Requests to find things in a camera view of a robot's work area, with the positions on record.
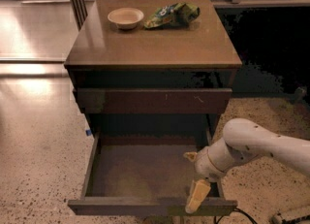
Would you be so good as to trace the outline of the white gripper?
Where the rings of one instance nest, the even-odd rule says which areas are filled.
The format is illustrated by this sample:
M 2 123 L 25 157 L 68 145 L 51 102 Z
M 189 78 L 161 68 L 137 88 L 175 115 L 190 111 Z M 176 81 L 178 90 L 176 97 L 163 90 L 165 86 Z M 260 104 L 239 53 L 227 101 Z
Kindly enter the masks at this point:
M 185 152 L 183 157 L 194 162 L 195 171 L 205 179 L 193 180 L 190 194 L 187 198 L 185 211 L 192 214 L 198 210 L 202 202 L 211 190 L 209 182 L 216 182 L 226 173 L 222 159 L 225 157 L 224 150 L 215 146 L 206 146 L 198 153 Z

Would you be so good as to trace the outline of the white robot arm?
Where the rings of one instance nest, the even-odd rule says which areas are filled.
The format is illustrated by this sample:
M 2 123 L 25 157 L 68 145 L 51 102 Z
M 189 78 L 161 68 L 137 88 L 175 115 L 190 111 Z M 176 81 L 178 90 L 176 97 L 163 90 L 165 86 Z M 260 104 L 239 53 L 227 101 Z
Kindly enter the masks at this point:
M 260 156 L 269 156 L 278 162 L 310 176 L 310 142 L 273 133 L 259 124 L 234 118 L 223 128 L 222 137 L 198 152 L 185 152 L 185 158 L 194 164 L 201 177 L 193 180 L 185 211 L 198 210 L 210 191 L 210 183 L 224 177 L 237 166 L 249 163 Z

